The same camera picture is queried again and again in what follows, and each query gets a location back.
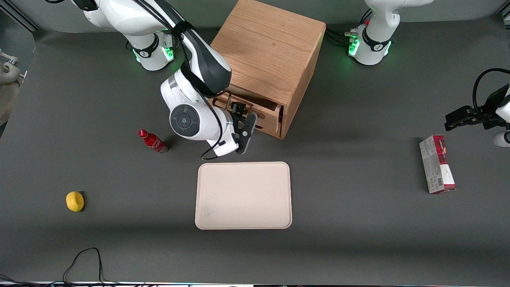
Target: wooden cabinet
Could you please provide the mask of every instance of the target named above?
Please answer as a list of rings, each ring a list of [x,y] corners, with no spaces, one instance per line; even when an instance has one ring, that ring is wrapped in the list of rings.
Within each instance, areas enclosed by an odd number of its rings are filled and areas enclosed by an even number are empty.
[[[285,138],[315,70],[326,24],[239,0],[211,46],[232,68],[231,102],[259,115],[257,129]],[[228,96],[218,97],[224,107]]]

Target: wooden drawer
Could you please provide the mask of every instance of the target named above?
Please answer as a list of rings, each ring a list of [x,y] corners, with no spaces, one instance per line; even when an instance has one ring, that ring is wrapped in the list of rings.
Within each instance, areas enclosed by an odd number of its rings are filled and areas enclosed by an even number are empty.
[[[247,100],[241,95],[232,95],[230,100],[231,104],[228,107],[228,111],[232,111],[233,102],[240,102],[245,104],[247,112],[253,112],[259,116],[259,120],[257,121],[256,126],[257,130],[280,138],[282,129],[281,116],[283,115],[283,107],[280,104],[276,104],[267,100],[259,101],[255,98],[251,99],[252,101]],[[219,108],[225,109],[227,101],[228,94],[224,93],[216,98],[214,104]]]

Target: table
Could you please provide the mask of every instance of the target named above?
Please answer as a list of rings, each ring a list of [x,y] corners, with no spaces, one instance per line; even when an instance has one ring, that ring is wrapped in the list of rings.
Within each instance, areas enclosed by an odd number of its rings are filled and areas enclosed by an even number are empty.
[[[208,41],[215,32],[201,30]],[[496,130],[443,127],[445,114],[470,105],[482,71],[510,66],[501,16],[403,23],[372,67],[324,43],[287,138],[257,132],[245,155],[220,160],[289,164],[286,230],[195,227],[207,144],[172,133],[159,92],[180,63],[145,71],[117,33],[35,38],[0,141],[1,273],[58,280],[80,250],[98,247],[117,281],[510,284],[509,151],[492,145]],[[484,78],[480,101],[505,83]],[[167,138],[170,152],[148,149],[141,128]],[[457,183],[437,196],[418,149],[432,134],[446,135]],[[71,190],[85,191],[86,212],[67,210]],[[96,280],[95,254],[69,278]]]

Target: cable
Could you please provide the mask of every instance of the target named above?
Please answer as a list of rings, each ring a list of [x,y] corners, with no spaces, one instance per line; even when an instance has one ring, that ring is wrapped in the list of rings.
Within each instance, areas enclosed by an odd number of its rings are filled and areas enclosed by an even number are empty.
[[[329,39],[333,40],[334,42],[336,42],[336,43],[338,43],[338,44],[341,44],[341,45],[350,45],[350,43],[348,43],[348,42],[340,41],[340,40],[338,40],[338,39],[334,38],[334,37],[333,37],[333,35],[331,35],[331,34],[326,33],[326,36],[327,36]]]
[[[480,76],[478,76],[478,78],[476,79],[475,81],[475,85],[473,86],[473,107],[476,109],[476,112],[481,116],[481,117],[485,117],[484,115],[482,115],[481,113],[481,109],[480,107],[478,106],[478,103],[476,102],[476,92],[478,90],[478,84],[480,83],[480,80],[488,73],[492,72],[492,71],[498,71],[498,72],[502,72],[502,73],[505,73],[505,74],[508,74],[510,75],[510,70],[507,70],[507,69],[502,69],[502,68],[492,68],[492,69],[488,69],[488,70],[485,70],[483,71],[483,73],[480,74]]]
[[[209,107],[209,109],[211,110],[211,112],[214,114],[214,117],[216,118],[216,121],[218,122],[218,126],[220,127],[220,135],[218,136],[218,140],[214,143],[214,145],[212,145],[210,148],[208,148],[206,151],[204,151],[202,153],[202,155],[200,155],[200,159],[201,160],[213,160],[213,159],[217,159],[219,158],[219,156],[213,156],[213,157],[210,157],[210,158],[204,158],[204,156],[210,152],[211,150],[213,150],[221,141],[221,137],[223,136],[223,126],[221,124],[221,121],[220,121],[220,118],[218,117],[218,115],[216,114],[216,112],[214,111],[213,107],[211,107],[211,104],[209,104],[209,102],[206,100],[206,98],[203,96],[203,94],[201,92],[198,92],[200,93],[200,96],[202,97],[203,101],[207,104],[207,106]]]
[[[20,281],[16,281],[16,280],[12,279],[11,277],[3,275],[3,274],[0,274],[0,280],[15,283],[15,284],[9,284],[9,286],[16,286],[16,287],[47,287],[52,284],[61,282],[61,281],[54,281],[49,284],[39,284],[39,283],[35,283],[35,282],[20,282]]]
[[[372,15],[372,9],[368,8],[367,12],[365,12],[365,14],[363,14],[361,17],[360,24],[362,24],[368,17],[370,17],[370,15]]]
[[[326,27],[326,32],[329,32],[331,34],[335,34],[335,35],[338,35],[338,36],[344,36],[344,33],[337,32],[337,31],[332,30],[332,29],[330,29],[328,27]]]
[[[106,284],[104,281],[109,281],[109,280],[106,280],[105,279],[105,276],[103,275],[103,261],[101,260],[101,254],[99,253],[99,249],[97,249],[96,247],[91,247],[91,248],[87,248],[87,249],[84,249],[82,251],[80,251],[75,257],[74,257],[74,260],[72,261],[71,265],[69,266],[69,268],[67,268],[66,271],[64,271],[64,274],[62,275],[62,281],[64,283],[70,283],[69,281],[67,281],[67,275],[69,274],[69,271],[71,271],[71,269],[73,268],[74,264],[76,263],[76,260],[78,260],[78,257],[85,251],[88,251],[88,250],[95,250],[97,252],[97,259],[99,260],[99,282],[103,283],[104,285],[109,285],[109,284]]]

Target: red bottle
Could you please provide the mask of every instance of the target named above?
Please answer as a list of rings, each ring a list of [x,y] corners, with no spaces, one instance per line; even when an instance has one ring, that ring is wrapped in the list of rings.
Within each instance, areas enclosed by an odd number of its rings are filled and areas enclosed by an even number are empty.
[[[148,147],[155,150],[157,153],[164,154],[168,151],[166,143],[160,140],[155,134],[148,133],[146,130],[140,130],[138,135],[143,138],[143,141]]]

